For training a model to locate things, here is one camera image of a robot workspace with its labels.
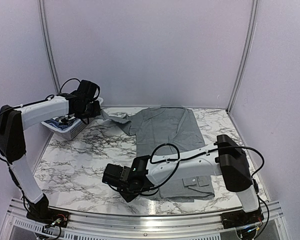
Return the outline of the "grey long sleeve shirt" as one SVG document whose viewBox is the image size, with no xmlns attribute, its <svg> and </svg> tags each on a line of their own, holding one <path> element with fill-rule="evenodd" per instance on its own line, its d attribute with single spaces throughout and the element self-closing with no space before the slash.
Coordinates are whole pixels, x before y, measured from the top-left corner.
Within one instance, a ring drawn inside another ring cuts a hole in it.
<svg viewBox="0 0 300 240">
<path fill-rule="evenodd" d="M 174 144 L 180 152 L 206 145 L 192 110 L 183 107 L 149 107 L 134 115 L 111 116 L 102 111 L 99 119 L 114 122 L 126 135 L 136 137 L 136 155 L 150 155 L 161 144 Z M 215 191 L 211 177 L 195 176 L 169 180 L 157 191 L 146 192 L 150 200 L 175 202 L 212 200 Z"/>
</svg>

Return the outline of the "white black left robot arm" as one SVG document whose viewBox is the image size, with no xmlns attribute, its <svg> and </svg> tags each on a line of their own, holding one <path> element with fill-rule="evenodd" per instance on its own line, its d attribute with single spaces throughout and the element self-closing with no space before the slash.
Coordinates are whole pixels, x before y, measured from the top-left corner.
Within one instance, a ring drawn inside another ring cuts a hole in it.
<svg viewBox="0 0 300 240">
<path fill-rule="evenodd" d="M 98 95 L 92 92 L 62 93 L 36 102 L 0 108 L 0 158 L 16 178 L 25 197 L 37 204 L 34 215 L 43 223 L 53 219 L 53 211 L 40 203 L 44 194 L 38 186 L 27 162 L 24 131 L 46 120 L 73 115 L 78 119 L 89 119 L 100 114 Z"/>
</svg>

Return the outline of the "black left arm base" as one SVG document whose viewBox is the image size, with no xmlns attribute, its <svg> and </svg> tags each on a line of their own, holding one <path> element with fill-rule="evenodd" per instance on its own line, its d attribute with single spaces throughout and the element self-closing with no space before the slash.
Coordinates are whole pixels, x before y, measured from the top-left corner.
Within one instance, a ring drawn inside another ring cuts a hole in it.
<svg viewBox="0 0 300 240">
<path fill-rule="evenodd" d="M 59 226 L 65 228 L 68 225 L 70 213 L 65 210 L 59 210 L 49 207 L 49 200 L 46 195 L 37 202 L 30 202 L 27 198 L 23 200 L 24 207 L 27 211 L 26 217 L 37 222 L 52 224 L 57 219 L 61 222 Z"/>
</svg>

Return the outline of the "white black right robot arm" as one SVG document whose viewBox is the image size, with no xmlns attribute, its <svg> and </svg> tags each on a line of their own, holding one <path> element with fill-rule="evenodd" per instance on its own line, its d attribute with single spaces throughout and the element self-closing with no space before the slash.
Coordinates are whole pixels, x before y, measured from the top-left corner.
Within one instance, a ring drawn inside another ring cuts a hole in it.
<svg viewBox="0 0 300 240">
<path fill-rule="evenodd" d="M 210 177 L 222 176 L 225 188 L 242 205 L 237 219 L 248 224 L 257 216 L 259 200 L 245 150 L 226 134 L 218 135 L 215 143 L 184 152 L 163 143 L 152 154 L 136 157 L 131 166 L 107 164 L 102 182 L 129 203 L 137 196 L 207 198 L 214 191 Z"/>
</svg>

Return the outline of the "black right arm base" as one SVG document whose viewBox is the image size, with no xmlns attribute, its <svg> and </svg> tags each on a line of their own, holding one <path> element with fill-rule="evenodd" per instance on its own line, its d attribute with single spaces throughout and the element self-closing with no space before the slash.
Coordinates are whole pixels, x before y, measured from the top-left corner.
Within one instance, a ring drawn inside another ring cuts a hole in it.
<svg viewBox="0 0 300 240">
<path fill-rule="evenodd" d="M 251 225 L 263 220 L 264 215 L 261 210 L 252 212 L 236 210 L 224 212 L 221 214 L 221 222 L 224 229 L 238 228 L 246 225 Z"/>
</svg>

